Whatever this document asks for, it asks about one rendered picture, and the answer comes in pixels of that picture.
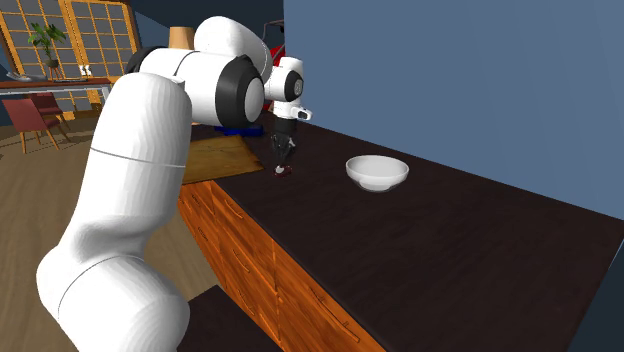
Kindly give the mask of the wooden drawer cabinet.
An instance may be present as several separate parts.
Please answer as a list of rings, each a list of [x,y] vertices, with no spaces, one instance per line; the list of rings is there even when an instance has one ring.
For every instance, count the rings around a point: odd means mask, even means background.
[[[285,352],[386,352],[215,182],[183,185],[178,208],[219,282]]]

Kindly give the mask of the blue round base object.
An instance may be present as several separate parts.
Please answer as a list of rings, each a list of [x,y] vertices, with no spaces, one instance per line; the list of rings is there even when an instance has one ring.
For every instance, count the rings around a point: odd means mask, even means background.
[[[264,128],[262,125],[254,124],[246,128],[227,128],[221,126],[215,126],[216,132],[221,132],[225,136],[240,135],[242,137],[261,137],[264,134]]]

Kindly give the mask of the red chair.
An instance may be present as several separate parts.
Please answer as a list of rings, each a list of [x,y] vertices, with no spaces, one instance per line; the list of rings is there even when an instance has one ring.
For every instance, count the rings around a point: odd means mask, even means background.
[[[46,93],[32,93],[32,94],[29,94],[29,98],[32,100],[32,102],[34,103],[35,107],[41,113],[42,116],[53,115],[59,121],[61,121],[62,124],[67,129],[70,129],[70,127],[69,127],[69,125],[68,125],[68,123],[65,120],[65,117],[63,115],[63,111],[58,106],[58,104],[56,102],[56,99],[55,99],[55,97],[54,97],[54,95],[52,93],[50,93],[50,92],[46,92]]]
[[[52,128],[56,128],[66,140],[69,140],[68,136],[61,128],[60,122],[57,119],[45,120],[31,99],[23,98],[2,100],[2,104],[12,121],[14,128],[19,133],[22,151],[24,154],[27,153],[25,138],[26,132],[34,133],[38,143],[40,143],[38,133],[46,132],[57,150],[59,150],[59,146],[51,133]]]

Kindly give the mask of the white bowl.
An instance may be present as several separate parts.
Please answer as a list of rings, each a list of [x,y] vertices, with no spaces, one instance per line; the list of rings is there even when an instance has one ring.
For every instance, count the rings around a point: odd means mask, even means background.
[[[382,155],[360,155],[345,163],[349,178],[370,192],[389,191],[406,180],[410,168],[398,159]]]

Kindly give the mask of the wooden lattice window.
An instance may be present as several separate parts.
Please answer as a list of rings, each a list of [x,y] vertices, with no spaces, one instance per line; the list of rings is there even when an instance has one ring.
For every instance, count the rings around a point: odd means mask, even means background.
[[[140,41],[129,0],[60,0],[79,72],[114,84]]]
[[[56,27],[65,38],[51,40],[49,52],[59,62],[52,78],[79,78],[77,59],[70,41],[70,34],[59,0],[0,0],[0,28],[11,53],[15,71],[30,75],[49,75],[45,61],[48,59],[41,45],[28,42],[36,31],[32,23],[42,29]]]

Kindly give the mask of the brown table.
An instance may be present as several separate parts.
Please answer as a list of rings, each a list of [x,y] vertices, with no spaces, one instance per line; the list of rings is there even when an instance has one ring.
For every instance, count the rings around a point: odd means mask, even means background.
[[[3,81],[0,82],[0,96],[99,90],[103,98],[107,99],[111,90],[111,85],[112,82],[106,78],[90,78],[84,81],[70,80],[67,82]]]

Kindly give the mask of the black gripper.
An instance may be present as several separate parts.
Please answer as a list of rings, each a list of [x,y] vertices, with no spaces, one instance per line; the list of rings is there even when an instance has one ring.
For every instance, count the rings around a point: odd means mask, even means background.
[[[284,167],[289,165],[291,156],[296,149],[296,143],[292,139],[296,132],[296,126],[296,119],[280,116],[275,118],[271,142],[277,168],[281,168],[282,164]]]

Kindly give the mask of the green potted plant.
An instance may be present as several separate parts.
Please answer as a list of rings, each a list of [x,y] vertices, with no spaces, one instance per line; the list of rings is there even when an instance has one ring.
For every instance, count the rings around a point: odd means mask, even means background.
[[[42,26],[38,23],[31,22],[30,25],[34,33],[29,36],[28,43],[35,47],[41,47],[46,56],[44,60],[45,64],[51,69],[56,69],[59,66],[59,61],[52,58],[52,43],[63,43],[66,39],[65,34],[54,24]]]

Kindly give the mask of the wooden board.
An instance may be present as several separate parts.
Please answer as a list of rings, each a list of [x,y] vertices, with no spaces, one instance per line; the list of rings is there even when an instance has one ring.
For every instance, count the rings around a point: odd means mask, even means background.
[[[241,136],[221,136],[190,143],[183,184],[263,170]]]

